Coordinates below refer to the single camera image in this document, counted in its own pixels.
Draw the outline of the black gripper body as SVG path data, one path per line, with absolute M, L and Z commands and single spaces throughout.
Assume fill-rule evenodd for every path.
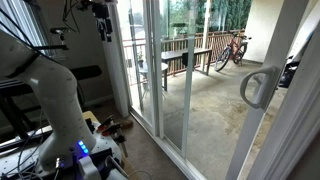
M 113 32 L 109 16 L 108 7 L 104 4 L 96 3 L 92 6 L 93 15 L 96 18 L 97 30 L 102 41 L 111 42 L 111 33 Z

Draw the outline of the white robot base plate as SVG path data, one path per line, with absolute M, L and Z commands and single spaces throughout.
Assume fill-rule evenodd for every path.
M 93 147 L 83 139 L 76 139 L 71 142 L 69 147 L 63 148 L 61 145 L 54 145 L 44 151 L 46 155 L 50 155 L 47 160 L 40 158 L 40 145 L 34 143 L 34 140 L 51 139 L 52 128 L 47 126 L 42 130 L 38 130 L 28 141 L 28 145 L 22 143 L 15 148 L 9 148 L 1 152 L 0 157 L 0 175 L 5 175 L 8 178 L 17 176 L 20 178 L 23 174 L 34 174 L 36 176 L 47 176 L 55 170 L 56 160 L 63 160 L 64 168 L 71 167 L 74 163 L 74 158 L 82 159 L 86 156 L 94 160 L 104 160 L 111 156 L 117 163 L 122 160 L 122 153 L 111 136 L 103 136 L 98 132 L 99 122 L 92 122 L 90 135 L 95 139 Z

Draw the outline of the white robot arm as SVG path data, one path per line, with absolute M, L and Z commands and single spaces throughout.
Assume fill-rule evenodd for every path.
M 109 140 L 86 124 L 72 72 L 5 31 L 0 32 L 0 74 L 31 87 L 52 127 L 38 150 L 42 164 L 58 157 L 70 161 L 74 155 L 92 156 L 110 147 Z

